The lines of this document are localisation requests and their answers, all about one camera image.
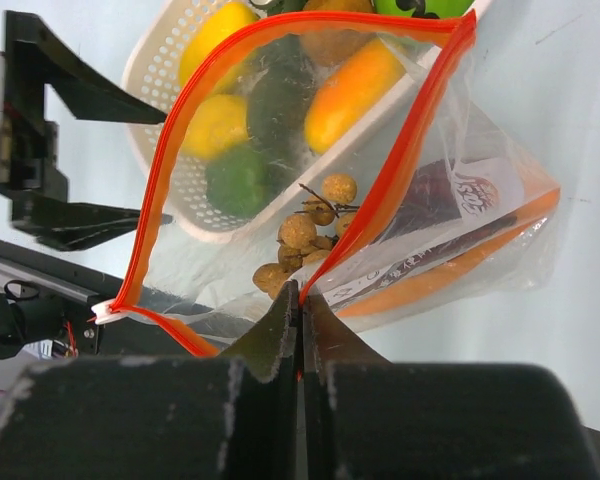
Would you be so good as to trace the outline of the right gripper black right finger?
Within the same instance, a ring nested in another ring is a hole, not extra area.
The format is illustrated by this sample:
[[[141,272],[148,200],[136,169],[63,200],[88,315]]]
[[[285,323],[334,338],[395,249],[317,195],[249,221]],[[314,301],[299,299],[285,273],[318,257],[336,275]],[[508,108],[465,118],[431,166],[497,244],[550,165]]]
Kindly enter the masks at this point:
[[[600,479],[566,389],[527,364],[393,363],[302,309],[312,479]]]

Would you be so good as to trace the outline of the brown longan bunch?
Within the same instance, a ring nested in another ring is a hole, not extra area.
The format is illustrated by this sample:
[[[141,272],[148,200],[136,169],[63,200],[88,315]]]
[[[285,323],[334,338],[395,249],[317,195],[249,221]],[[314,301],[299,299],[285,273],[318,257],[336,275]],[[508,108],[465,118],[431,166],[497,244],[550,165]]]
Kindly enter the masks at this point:
[[[252,283],[275,299],[284,283],[303,267],[322,262],[335,248],[359,207],[356,180],[346,173],[326,176],[317,190],[302,184],[307,198],[279,226],[276,260],[259,266]]]

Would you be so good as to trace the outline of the yellow mango front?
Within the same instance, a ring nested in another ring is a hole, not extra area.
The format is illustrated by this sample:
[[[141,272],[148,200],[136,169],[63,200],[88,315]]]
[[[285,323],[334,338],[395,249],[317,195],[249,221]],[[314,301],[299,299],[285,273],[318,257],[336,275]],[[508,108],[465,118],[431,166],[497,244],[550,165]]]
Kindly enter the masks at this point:
[[[217,94],[207,98],[196,110],[180,150],[210,162],[248,139],[247,100],[238,95]]]

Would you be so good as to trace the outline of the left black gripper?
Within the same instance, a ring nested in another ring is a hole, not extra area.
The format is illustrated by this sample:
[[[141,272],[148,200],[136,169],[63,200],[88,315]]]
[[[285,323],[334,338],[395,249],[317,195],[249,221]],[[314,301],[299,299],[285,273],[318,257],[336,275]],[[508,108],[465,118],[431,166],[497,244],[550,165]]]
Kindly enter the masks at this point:
[[[157,125],[166,114],[121,89],[69,49],[40,17],[7,11],[0,52],[0,195],[11,226],[56,251],[84,251],[134,232],[141,211],[68,202],[57,167],[50,85],[79,120]]]

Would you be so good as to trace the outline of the dark green avocado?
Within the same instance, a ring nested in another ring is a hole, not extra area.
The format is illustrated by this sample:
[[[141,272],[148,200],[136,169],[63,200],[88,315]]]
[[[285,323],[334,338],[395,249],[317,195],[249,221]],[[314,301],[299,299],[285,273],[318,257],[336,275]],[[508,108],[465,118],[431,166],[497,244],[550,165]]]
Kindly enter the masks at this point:
[[[278,194],[299,175],[292,143],[304,125],[316,80],[295,35],[261,47],[256,64],[264,73],[247,96],[247,131],[255,150],[264,155],[272,193]]]

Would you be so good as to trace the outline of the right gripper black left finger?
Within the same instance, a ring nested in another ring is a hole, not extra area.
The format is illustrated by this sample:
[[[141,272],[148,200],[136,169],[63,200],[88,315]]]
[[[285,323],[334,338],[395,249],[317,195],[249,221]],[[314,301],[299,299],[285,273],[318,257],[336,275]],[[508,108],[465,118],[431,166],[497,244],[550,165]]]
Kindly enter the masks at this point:
[[[297,287],[213,358],[41,361],[0,411],[0,479],[290,479]]]

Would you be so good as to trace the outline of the clear zip bag red zipper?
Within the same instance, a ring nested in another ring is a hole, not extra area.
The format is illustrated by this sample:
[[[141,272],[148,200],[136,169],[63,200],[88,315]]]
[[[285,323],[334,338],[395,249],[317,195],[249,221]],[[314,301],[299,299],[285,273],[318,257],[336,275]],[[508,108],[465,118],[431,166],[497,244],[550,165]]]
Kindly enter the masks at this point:
[[[139,226],[94,322],[130,317],[207,356],[290,280],[362,332],[514,271],[560,187],[472,102],[488,7],[206,16],[166,120],[134,136]]]

